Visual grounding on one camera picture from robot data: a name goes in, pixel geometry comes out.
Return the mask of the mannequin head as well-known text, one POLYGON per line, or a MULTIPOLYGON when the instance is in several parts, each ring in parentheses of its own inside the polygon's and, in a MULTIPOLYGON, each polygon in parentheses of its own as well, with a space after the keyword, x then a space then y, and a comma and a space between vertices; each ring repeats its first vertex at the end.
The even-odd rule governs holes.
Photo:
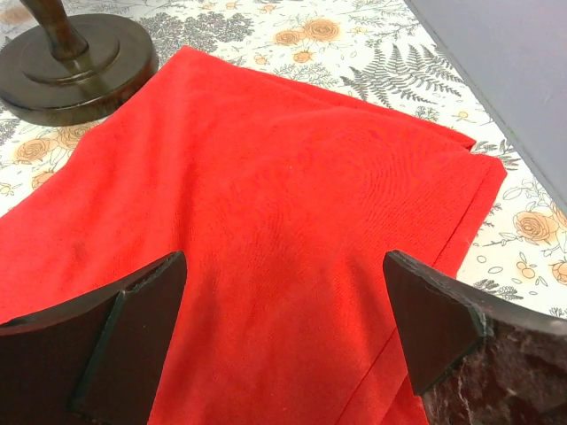
POLYGON ((159 69, 146 30, 103 13, 67 16, 60 1, 26 1, 37 27, 1 50, 1 102, 18 118, 59 127, 99 120, 159 69))

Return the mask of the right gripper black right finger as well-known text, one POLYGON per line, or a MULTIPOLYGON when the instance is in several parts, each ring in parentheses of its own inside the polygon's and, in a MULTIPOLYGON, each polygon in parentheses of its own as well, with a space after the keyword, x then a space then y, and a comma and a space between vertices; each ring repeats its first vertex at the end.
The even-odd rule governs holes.
POLYGON ((413 392, 431 424, 564 424, 566 321, 401 251, 384 278, 413 392))

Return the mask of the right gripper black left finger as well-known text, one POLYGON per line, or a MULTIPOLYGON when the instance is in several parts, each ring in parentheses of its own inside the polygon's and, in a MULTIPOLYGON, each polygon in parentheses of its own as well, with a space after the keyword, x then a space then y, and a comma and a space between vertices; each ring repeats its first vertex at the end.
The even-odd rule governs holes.
POLYGON ((1 326, 3 424, 148 422, 187 278, 182 252, 1 326))

